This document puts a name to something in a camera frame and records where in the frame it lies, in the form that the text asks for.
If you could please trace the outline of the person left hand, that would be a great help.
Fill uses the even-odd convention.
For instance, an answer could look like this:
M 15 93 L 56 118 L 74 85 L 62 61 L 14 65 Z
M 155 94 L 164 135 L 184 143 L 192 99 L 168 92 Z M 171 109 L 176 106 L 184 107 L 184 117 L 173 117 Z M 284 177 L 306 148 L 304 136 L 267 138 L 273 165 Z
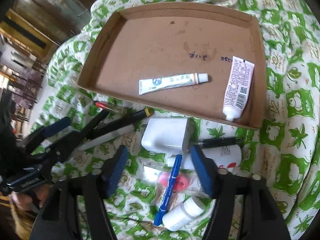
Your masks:
M 35 197 L 25 194 L 12 192 L 10 198 L 19 210 L 33 211 L 33 206 L 41 208 L 49 196 L 52 185 L 43 184 L 33 189 Z

